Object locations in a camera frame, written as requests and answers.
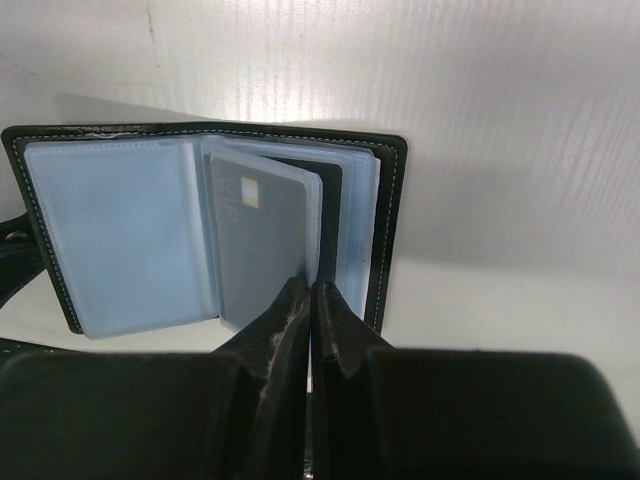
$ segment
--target black leather wallet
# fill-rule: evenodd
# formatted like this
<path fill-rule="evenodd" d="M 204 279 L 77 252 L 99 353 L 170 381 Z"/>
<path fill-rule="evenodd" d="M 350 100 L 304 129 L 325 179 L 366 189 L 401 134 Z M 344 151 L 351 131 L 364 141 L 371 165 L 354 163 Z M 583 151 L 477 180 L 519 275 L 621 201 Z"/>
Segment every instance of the black leather wallet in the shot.
<path fill-rule="evenodd" d="M 226 149 L 230 145 L 226 143 L 219 148 L 215 147 L 218 148 L 218 150 L 214 149 L 213 153 L 211 153 L 210 150 L 206 150 L 204 146 L 207 145 L 207 142 L 213 142 L 215 144 L 218 138 L 222 139 L 222 142 L 234 144 L 234 148 L 236 144 L 239 145 L 238 148 L 242 149 L 242 154 L 238 156 L 238 150 L 236 150 L 236 153 L 228 153 Z M 252 150 L 256 148 L 255 145 L 252 145 L 252 140 L 264 143 L 259 144 L 257 147 L 258 150 L 255 151 Z M 247 292 L 232 291 L 229 283 L 227 283 L 225 290 L 225 285 L 222 284 L 221 278 L 227 279 L 229 275 L 227 275 L 227 277 L 220 276 L 220 256 L 222 255 L 225 259 L 229 257 L 225 256 L 226 253 L 221 253 L 221 248 L 224 246 L 221 246 L 223 243 L 221 240 L 222 235 L 216 237 L 216 232 L 219 234 L 220 229 L 223 227 L 227 228 L 227 225 L 231 225 L 233 228 L 228 228 L 231 232 L 248 231 L 251 234 L 249 240 L 244 237 L 237 237 L 240 240 L 238 248 L 244 250 L 234 252 L 237 254 L 234 258 L 236 264 L 242 261 L 247 263 L 249 262 L 247 259 L 252 259 L 251 265 L 255 265 L 255 256 L 260 253 L 258 252 L 256 254 L 256 252 L 252 250 L 253 245 L 260 245 L 265 252 L 269 252 L 270 250 L 268 248 L 264 248 L 265 244 L 271 242 L 274 245 L 279 245 L 284 238 L 291 244 L 287 246 L 287 248 L 293 250 L 297 244 L 291 240 L 291 238 L 284 236 L 290 231 L 293 232 L 293 229 L 291 228 L 291 223 L 286 223 L 284 220 L 289 221 L 289 217 L 293 218 L 297 214 L 296 212 L 302 212 L 300 213 L 302 215 L 305 209 L 299 208 L 296 210 L 291 207 L 293 208 L 291 210 L 292 213 L 286 213 L 289 212 L 289 206 L 286 202 L 288 198 L 287 195 L 289 194 L 283 195 L 278 199 L 276 198 L 276 193 L 278 191 L 294 192 L 297 191 L 296 189 L 300 190 L 300 185 L 307 187 L 306 197 L 303 192 L 300 198 L 305 198 L 308 201 L 307 212 L 312 210 L 312 205 L 322 205 L 320 217 L 323 215 L 326 216 L 327 212 L 335 211 L 336 209 L 339 210 L 342 208 L 344 210 L 344 201 L 348 200 L 349 195 L 351 195 L 353 197 L 351 201 L 351 209 L 353 210 L 351 217 L 358 217 L 358 215 L 354 214 L 357 210 L 354 210 L 353 206 L 359 205 L 358 202 L 364 201 L 363 198 L 365 198 L 366 195 L 364 197 L 360 195 L 360 197 L 356 198 L 356 196 L 352 195 L 352 192 L 360 188 L 361 184 L 365 181 L 361 178 L 361 172 L 364 170 L 354 168 L 352 183 L 348 184 L 347 178 L 349 177 L 349 171 L 344 165 L 342 167 L 342 173 L 336 174 L 335 165 L 342 165 L 339 162 L 334 162 L 334 165 L 329 166 L 333 167 L 334 170 L 327 167 L 321 169 L 307 168 L 305 171 L 304 161 L 315 161 L 314 158 L 316 157 L 313 157 L 313 155 L 318 154 L 318 152 L 322 152 L 321 155 L 318 154 L 320 156 L 324 155 L 329 157 L 344 154 L 349 158 L 355 158 L 358 155 L 368 155 L 375 161 L 373 164 L 375 165 L 375 184 L 372 187 L 374 195 L 373 200 L 371 200 L 371 205 L 375 206 L 375 213 L 372 214 L 370 249 L 366 250 L 367 258 L 364 262 L 367 264 L 367 270 L 366 276 L 363 276 L 362 280 L 362 311 L 360 316 L 369 326 L 380 332 L 407 156 L 407 144 L 402 138 L 393 135 L 308 129 L 280 125 L 197 122 L 141 125 L 16 126 L 10 127 L 2 133 L 2 141 L 8 152 L 9 160 L 26 203 L 36 240 L 43 254 L 46 268 L 51 276 L 54 289 L 62 305 L 69 327 L 73 332 L 85 333 L 89 336 L 105 335 L 102 332 L 94 334 L 95 332 L 93 332 L 93 330 L 89 332 L 89 322 L 84 323 L 83 319 L 89 316 L 86 312 L 91 310 L 87 307 L 89 304 L 94 310 L 98 309 L 100 312 L 104 312 L 104 315 L 109 316 L 110 322 L 120 323 L 112 329 L 113 331 L 111 333 L 107 331 L 106 335 L 110 335 L 211 318 L 211 316 L 215 316 L 211 315 L 213 310 L 211 309 L 210 303 L 212 300 L 202 300 L 204 297 L 201 294 L 202 291 L 205 291 L 204 296 L 206 297 L 209 294 L 206 292 L 214 287 L 217 289 L 217 297 L 214 300 L 219 300 L 221 313 L 223 312 L 224 306 L 227 307 L 227 311 L 230 311 L 231 308 L 229 305 L 234 301 L 236 303 L 252 301 L 255 288 L 254 290 L 249 289 Z M 148 147 L 151 144 L 153 144 L 153 148 L 156 148 L 156 150 Z M 280 150 L 276 149 L 273 154 L 269 154 L 266 150 L 261 151 L 261 145 L 267 144 L 269 147 L 277 145 Z M 127 157 L 126 155 L 118 156 L 110 154 L 111 157 L 109 158 L 99 157 L 103 151 L 113 150 L 112 147 L 115 145 L 125 145 L 126 148 L 132 149 L 144 148 L 146 155 L 144 162 L 146 163 L 141 162 L 137 165 L 144 166 L 148 164 L 150 168 L 145 170 L 146 167 L 140 167 L 138 171 L 131 173 L 130 166 L 135 163 L 135 160 L 131 159 L 137 158 L 135 155 L 133 157 Z M 281 150 L 286 151 L 286 149 L 290 147 L 299 149 L 300 151 L 314 151 L 315 153 L 313 155 L 310 154 L 311 157 L 309 158 L 311 160 L 304 156 L 300 158 L 296 155 L 287 157 L 286 154 L 283 155 L 279 153 Z M 91 151 L 93 157 L 84 158 L 81 152 L 83 149 Z M 45 151 L 46 155 L 41 156 L 41 158 L 37 157 L 37 155 L 40 155 L 40 151 Z M 169 155 L 170 158 L 167 157 L 167 151 L 173 152 L 171 155 L 174 155 L 175 152 L 178 152 L 176 155 L 182 155 L 184 152 L 188 152 L 185 154 L 186 156 L 180 157 L 180 160 L 174 160 L 171 155 Z M 30 155 L 36 158 L 37 161 L 32 160 Z M 219 160 L 218 164 L 215 164 L 214 157 Z M 91 164 L 90 162 L 93 161 L 93 158 L 101 158 L 101 160 L 95 164 Z M 228 204 L 221 205 L 223 202 L 220 201 L 220 198 L 226 200 L 227 197 L 225 195 L 227 192 L 224 190 L 226 185 L 220 186 L 216 184 L 216 174 L 224 171 L 221 170 L 222 163 L 220 162 L 222 162 L 222 160 L 220 159 L 227 161 L 228 164 L 233 164 L 234 168 L 236 168 L 235 171 L 240 172 L 237 182 L 238 191 L 240 191 L 240 186 L 242 188 L 240 203 L 243 203 L 247 211 L 254 215 L 253 217 L 246 217 L 249 219 L 246 220 L 247 222 L 253 222 L 251 223 L 253 230 L 247 229 L 248 227 L 244 228 L 244 230 L 236 228 L 237 225 L 233 222 L 245 222 L 245 217 L 238 217 L 237 212 L 231 210 L 231 208 L 235 208 L 233 205 L 231 208 Z M 195 165 L 195 173 L 189 178 L 187 178 L 188 175 L 185 177 L 183 170 L 181 170 L 182 167 L 180 165 L 185 164 L 185 162 L 192 162 L 189 163 L 189 165 Z M 82 174 L 85 176 L 76 175 L 76 172 L 85 172 Z M 92 176 L 90 184 L 81 181 L 83 178 L 87 178 L 86 175 Z M 67 181 L 69 176 L 75 176 L 75 184 Z M 273 185 L 276 186 L 270 187 L 267 180 L 272 180 L 275 178 L 274 176 L 277 176 L 279 179 L 285 179 L 288 183 L 283 181 L 284 183 L 274 183 Z M 341 197 L 338 196 L 337 199 L 336 197 L 331 197 L 331 199 L 335 200 L 332 206 L 327 198 L 322 198 L 322 194 L 324 193 L 325 197 L 334 195 L 332 192 L 336 190 L 334 188 L 335 185 L 340 185 L 340 179 L 342 179 L 342 191 L 339 192 Z M 324 185 L 324 189 L 318 192 L 317 187 L 314 187 L 316 190 L 313 190 L 312 187 L 309 187 L 309 185 L 313 184 L 313 181 L 318 182 L 318 185 Z M 148 194 L 148 192 L 154 188 L 156 192 L 164 192 L 162 195 L 162 202 L 164 203 L 159 204 L 156 199 L 160 197 L 153 197 Z M 214 191 L 218 189 L 215 195 L 217 199 L 216 202 L 211 201 L 210 198 L 212 195 L 208 193 L 209 191 L 207 189 L 213 189 Z M 172 195 L 175 194 L 175 198 L 178 198 L 178 196 L 183 195 L 183 191 L 185 190 L 188 190 L 190 195 L 189 200 L 185 201 L 185 204 L 188 204 L 186 207 L 184 205 L 177 205 L 180 202 L 171 201 L 171 199 L 174 198 Z M 309 193 L 312 190 L 315 192 L 315 197 Z M 258 192 L 260 192 L 261 195 L 259 199 L 257 196 Z M 68 207 L 66 207 L 66 210 L 64 209 L 65 205 L 82 206 L 89 197 L 92 199 L 91 201 L 97 199 L 94 203 L 101 205 L 101 207 L 97 210 L 80 208 L 77 212 L 69 211 Z M 280 217 L 277 217 L 277 215 L 268 215 L 269 202 L 272 200 L 271 208 L 287 209 Z M 57 204 L 56 208 L 58 208 L 58 212 L 63 211 L 65 218 L 72 219 L 70 223 L 65 225 L 63 232 L 66 236 L 65 238 L 71 238 L 75 241 L 75 243 L 73 241 L 70 242 L 72 245 L 72 247 L 69 247 L 71 251 L 61 252 L 60 239 L 56 238 L 59 231 L 51 228 L 51 225 L 55 223 L 51 220 L 51 212 L 53 211 L 51 207 L 52 204 Z M 198 212 L 195 214 L 193 210 L 189 209 L 189 205 L 192 206 L 193 204 L 198 204 Z M 208 220 L 204 219 L 206 215 L 203 215 L 202 218 L 204 220 L 200 223 L 200 217 L 198 215 L 201 214 L 201 210 L 213 210 L 215 208 L 218 209 L 216 210 L 216 214 L 211 214 Z M 267 213 L 256 217 L 258 208 L 263 209 L 263 211 Z M 222 223 L 220 221 L 220 210 L 224 210 L 227 214 L 226 219 L 230 220 L 230 222 L 227 222 L 227 225 L 220 225 Z M 114 217 L 114 215 L 120 215 L 118 213 L 120 211 L 124 212 L 123 215 L 127 217 L 128 223 L 118 225 L 118 229 L 113 232 L 109 232 L 107 227 L 104 226 L 110 225 L 108 221 L 105 221 L 103 225 L 100 224 L 101 215 L 104 215 L 105 219 L 109 219 Z M 189 217 L 194 215 L 198 217 L 198 221 L 189 223 Z M 257 229 L 258 227 L 262 228 L 264 226 L 265 219 L 273 219 L 276 217 L 277 225 L 273 225 L 274 222 L 269 220 L 268 234 L 263 234 L 263 230 Z M 341 244 L 338 243 L 336 248 L 336 245 L 332 244 L 332 242 L 335 243 L 335 238 L 339 237 L 342 233 L 338 235 L 334 233 L 331 235 L 330 232 L 325 231 L 328 230 L 328 225 L 332 225 L 331 219 L 317 218 L 317 220 L 314 220 L 315 218 L 316 217 L 312 215 L 307 215 L 304 221 L 307 225 L 311 226 L 314 226 L 312 224 L 315 222 L 318 231 L 320 231 L 320 225 L 322 229 L 324 229 L 322 237 L 318 239 L 316 252 L 316 255 L 318 255 L 324 263 L 327 255 L 340 255 Z M 209 240 L 211 244 L 214 245 L 212 252 L 204 251 L 204 248 L 189 243 L 189 238 L 185 237 L 185 240 L 180 237 L 181 232 L 191 228 L 191 226 L 196 223 L 197 231 L 196 233 L 191 232 L 189 238 L 196 238 L 203 234 L 205 236 L 211 235 Z M 147 224 L 151 225 L 146 231 L 153 233 L 152 238 L 138 238 L 137 232 L 140 231 L 140 225 Z M 365 227 L 366 225 L 353 230 L 361 232 Z M 128 228 L 131 228 L 130 231 L 132 233 L 127 236 Z M 308 244 L 309 237 L 311 237 L 312 234 L 309 234 L 308 229 L 306 234 Z M 227 239 L 228 238 L 233 240 L 236 237 L 231 235 L 227 236 Z M 352 245 L 356 245 L 356 247 L 354 247 L 356 249 L 357 245 L 362 243 L 354 241 L 353 238 L 349 241 Z M 100 268 L 92 265 L 91 257 L 94 252 L 105 248 L 115 248 L 117 250 L 116 247 L 118 245 L 124 245 L 125 243 L 128 246 L 133 244 L 137 250 L 129 249 L 128 257 L 126 255 L 120 257 L 114 256 L 113 262 L 103 263 L 100 265 Z M 140 252 L 140 254 L 134 256 L 131 254 L 132 251 Z M 271 263 L 265 263 L 265 265 L 275 265 L 274 267 L 269 267 L 273 271 L 277 270 L 279 268 L 278 265 L 282 263 L 279 260 L 279 254 L 278 252 L 274 252 L 273 255 L 262 255 L 263 257 L 273 257 L 269 259 Z M 162 263 L 161 267 L 158 266 L 159 262 L 154 261 L 154 259 L 160 256 L 162 257 L 162 262 L 160 262 Z M 307 270 L 313 262 L 313 259 L 309 260 L 311 257 L 312 255 L 310 256 L 307 251 Z M 70 265 L 68 262 L 65 264 L 66 258 L 73 258 L 75 266 Z M 317 257 L 315 261 L 315 268 L 317 269 Z M 187 264 L 193 267 L 192 270 L 197 271 L 193 273 L 191 270 L 184 270 Z M 207 264 L 210 264 L 211 268 L 203 266 Z M 231 262 L 231 267 L 224 267 L 227 268 L 227 273 L 229 271 L 236 273 L 233 270 L 233 268 L 236 268 L 234 265 L 235 264 Z M 290 270 L 295 269 L 295 267 L 295 262 L 293 262 Z M 93 283 L 97 285 L 95 295 L 94 292 L 90 292 L 89 294 L 78 293 L 78 288 L 74 287 L 74 283 L 77 285 L 78 280 L 77 278 L 70 278 L 73 276 L 70 272 L 75 274 L 78 268 L 85 268 L 83 276 L 80 277 L 80 283 L 83 287 Z M 320 272 L 332 272 L 336 268 L 324 268 L 320 269 Z M 296 274 L 304 277 L 304 274 L 301 272 L 289 270 L 274 272 L 273 275 L 269 275 L 268 273 L 272 270 L 264 267 L 261 271 L 264 279 L 266 279 L 261 280 L 262 284 L 268 288 L 265 287 L 265 298 L 261 300 L 264 306 L 262 307 L 261 304 L 258 303 L 255 308 L 260 307 L 261 310 L 266 308 L 275 294 L 280 290 L 286 278 Z M 121 285 L 118 285 L 119 287 L 121 286 L 120 290 L 122 291 L 116 291 L 118 289 L 112 290 L 110 288 L 103 288 L 102 291 L 99 291 L 100 285 L 102 285 L 101 279 L 109 275 L 111 275 L 111 278 L 123 279 Z M 244 278 L 247 279 L 246 283 L 250 283 L 249 280 L 255 277 L 253 272 L 251 272 L 251 274 L 247 272 L 244 275 Z M 129 277 L 132 276 L 135 276 L 141 285 L 146 285 L 144 282 L 148 280 L 148 287 L 144 287 L 148 291 L 138 292 L 135 289 L 128 288 L 127 280 L 130 280 Z M 239 279 L 236 275 L 236 284 L 242 284 L 242 278 L 242 275 L 240 275 Z M 349 277 L 347 274 L 344 275 L 343 284 L 347 286 L 345 288 L 349 288 L 349 286 L 353 284 L 350 278 L 354 278 L 354 276 Z M 335 280 L 335 283 L 338 284 L 339 287 L 342 281 L 340 278 L 322 279 Z M 313 280 L 315 280 L 315 276 L 307 278 L 309 284 L 312 283 Z M 347 301 L 351 298 L 353 299 L 353 303 L 358 302 L 357 290 L 358 289 L 354 290 L 356 293 L 351 292 L 352 294 L 343 291 Z M 163 323 L 161 320 L 151 327 L 149 325 L 135 325 L 131 329 L 128 329 L 127 322 L 129 320 L 126 317 L 139 319 L 148 315 L 148 311 L 144 308 L 146 305 L 144 302 L 131 301 L 132 298 L 139 300 L 140 295 L 147 295 L 150 298 L 159 299 L 159 303 L 154 304 L 154 308 L 160 312 L 161 315 L 164 315 L 168 322 Z M 180 309 L 188 310 L 189 307 L 187 305 L 190 305 L 189 302 L 195 305 L 193 307 L 194 311 L 181 311 Z M 354 311 L 358 311 L 358 308 L 353 308 L 352 304 L 350 306 Z M 182 315 L 184 319 L 179 318 L 179 322 L 172 323 L 171 319 L 176 315 Z M 246 316 L 247 318 L 255 317 L 253 314 L 246 314 Z"/>

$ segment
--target white stitching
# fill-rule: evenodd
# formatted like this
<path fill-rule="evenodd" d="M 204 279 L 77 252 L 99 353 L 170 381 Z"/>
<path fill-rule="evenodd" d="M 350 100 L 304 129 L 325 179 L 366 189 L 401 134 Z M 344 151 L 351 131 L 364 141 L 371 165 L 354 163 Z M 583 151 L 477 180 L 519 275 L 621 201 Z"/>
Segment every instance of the white stitching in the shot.
<path fill-rule="evenodd" d="M 298 139 L 298 140 L 317 140 L 317 141 L 323 141 L 323 142 L 330 142 L 330 143 L 343 143 L 343 144 L 353 144 L 353 145 L 378 145 L 384 148 L 390 148 L 393 150 L 394 153 L 394 158 L 393 158 L 393 176 L 391 179 L 391 192 L 389 194 L 389 208 L 387 210 L 387 222 L 385 225 L 385 231 L 384 231 L 384 240 L 382 243 L 382 257 L 381 257 L 381 261 L 380 261 L 380 276 L 378 278 L 378 293 L 376 296 L 376 307 L 374 310 L 374 314 L 373 314 L 373 329 L 376 330 L 377 326 L 378 326 L 378 314 L 380 311 L 380 300 L 382 297 L 382 281 L 383 281 L 383 277 L 384 277 L 384 262 L 386 260 L 387 257 L 387 245 L 388 245 L 388 240 L 389 240 L 389 229 L 391 226 L 391 211 L 393 209 L 393 194 L 395 192 L 395 186 L 396 186 L 396 176 L 397 176 L 397 171 L 398 171 L 398 151 L 397 149 L 392 146 L 392 145 L 387 145 L 384 143 L 379 143 L 379 142 L 367 142 L 367 141 L 362 141 L 362 140 L 345 140 L 345 139 L 332 139 L 332 138 L 322 138 L 322 137 L 313 137 L 313 136 L 307 136 L 307 135 L 286 135 L 286 134 L 276 134 L 276 133 L 262 133 L 262 132 L 251 132 L 251 131 L 238 131 L 238 130 L 224 130 L 224 129 L 213 129 L 213 130 L 178 130 L 178 131 L 166 131 L 166 132 L 117 132 L 117 135 L 140 135 L 142 136 L 148 136 L 148 137 L 162 137 L 165 135 L 186 135 L 186 134 L 197 134 L 197 133 L 228 133 L 228 134 L 235 134 L 235 135 L 256 135 L 256 136 L 263 136 L 263 137 L 280 137 L 280 138 L 291 138 L 291 139 Z M 73 322 L 75 324 L 75 326 L 78 328 L 78 330 L 82 330 L 82 327 L 80 326 L 80 322 L 78 320 L 78 317 L 76 315 L 75 309 L 73 308 L 73 305 L 71 304 L 71 299 L 69 298 L 69 293 L 67 291 L 67 286 L 64 283 L 63 279 L 62 279 L 62 275 L 60 273 L 60 268 L 59 265 L 57 263 L 57 259 L 56 257 L 53 255 L 53 250 L 51 247 L 51 243 L 49 241 L 49 237 L 48 234 L 45 233 L 47 232 L 44 223 L 42 221 L 42 217 L 40 215 L 40 210 L 39 210 L 39 206 L 36 202 L 35 199 L 35 195 L 33 193 L 33 190 L 31 188 L 31 184 L 27 178 L 27 173 L 26 173 L 26 169 L 23 165 L 23 161 L 22 158 L 20 157 L 20 155 L 18 154 L 18 145 L 17 142 L 18 140 L 45 140 L 45 139 L 50 139 L 50 138 L 82 138 L 82 137 L 91 137 L 92 132 L 87 132 L 87 133 L 80 133 L 77 135 L 41 135 L 41 136 L 31 136 L 31 137 L 16 137 L 13 139 L 13 152 L 16 156 L 16 160 L 18 162 L 18 166 L 20 167 L 20 171 L 22 172 L 22 177 L 24 179 L 24 183 L 27 186 L 27 190 L 29 192 L 29 197 L 31 198 L 31 202 L 33 203 L 33 207 L 34 207 L 34 211 L 36 212 L 36 218 L 38 220 L 38 224 L 40 225 L 40 229 L 42 230 L 43 233 L 43 238 L 45 241 L 45 245 L 47 247 L 47 251 L 49 252 L 49 256 L 51 258 L 51 263 L 53 265 L 53 271 L 56 275 L 56 277 L 58 278 L 58 282 L 60 284 L 60 286 L 62 287 L 62 293 L 64 296 L 65 301 L 67 302 L 67 307 L 69 308 L 69 312 L 71 312 L 71 317 L 73 319 Z"/>
<path fill-rule="evenodd" d="M 56 259 L 56 257 L 54 257 L 53 255 L 53 249 L 51 247 L 51 243 L 49 241 L 49 234 L 47 233 L 47 229 L 44 226 L 44 222 L 42 220 L 42 217 L 40 215 L 40 208 L 36 202 L 35 199 L 35 195 L 33 193 L 33 189 L 31 188 L 31 183 L 29 182 L 28 178 L 27 178 L 27 172 L 24 168 L 22 159 L 20 158 L 20 155 L 18 154 L 18 146 L 17 146 L 17 141 L 22 139 L 22 138 L 30 138 L 30 137 L 18 137 L 16 139 L 14 139 L 13 141 L 13 153 L 16 156 L 16 159 L 18 160 L 18 166 L 20 167 L 20 171 L 22 172 L 22 177 L 24 179 L 24 183 L 27 186 L 27 191 L 29 192 L 29 197 L 31 198 L 31 203 L 33 203 L 33 210 L 36 212 L 36 219 L 38 220 L 38 224 L 40 225 L 40 229 L 42 230 L 42 237 L 44 238 L 44 243 L 45 246 L 47 247 L 47 251 L 49 252 L 49 257 L 51 258 L 51 264 L 53 265 L 53 272 L 55 273 L 56 277 L 58 278 L 58 282 L 61 286 L 62 289 L 62 295 L 64 296 L 64 300 L 65 302 L 67 302 L 67 307 L 69 308 L 69 312 L 71 313 L 71 318 L 73 320 L 74 325 L 76 326 L 76 328 L 78 330 L 82 330 L 82 327 L 80 327 L 80 322 L 78 320 L 78 316 L 76 315 L 76 311 L 73 308 L 73 306 L 71 305 L 71 299 L 69 298 L 69 292 L 67 291 L 67 286 L 64 283 L 64 281 L 62 280 L 62 275 L 60 273 L 60 267 L 58 265 L 58 261 Z"/>

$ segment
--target white surface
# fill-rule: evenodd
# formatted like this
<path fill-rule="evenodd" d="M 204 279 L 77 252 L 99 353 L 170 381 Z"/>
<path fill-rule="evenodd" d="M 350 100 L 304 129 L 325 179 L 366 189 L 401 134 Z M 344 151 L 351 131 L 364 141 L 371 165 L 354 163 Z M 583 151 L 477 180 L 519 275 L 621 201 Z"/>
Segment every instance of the white surface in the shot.
<path fill-rule="evenodd" d="M 1 127 L 192 115 L 404 135 L 385 335 L 581 353 L 640 436 L 639 2 L 0 0 L 0 13 Z M 22 208 L 0 162 L 0 218 Z"/>

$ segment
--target black card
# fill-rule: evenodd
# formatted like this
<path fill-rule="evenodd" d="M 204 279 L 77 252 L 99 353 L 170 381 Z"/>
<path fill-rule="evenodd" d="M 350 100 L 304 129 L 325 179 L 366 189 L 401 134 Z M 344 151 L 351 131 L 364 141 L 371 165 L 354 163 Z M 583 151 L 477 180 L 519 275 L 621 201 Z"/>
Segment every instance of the black card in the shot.
<path fill-rule="evenodd" d="M 335 282 L 340 230 L 340 202 L 342 199 L 342 167 L 333 163 L 310 160 L 268 158 L 313 172 L 322 180 L 322 234 L 317 280 Z"/>

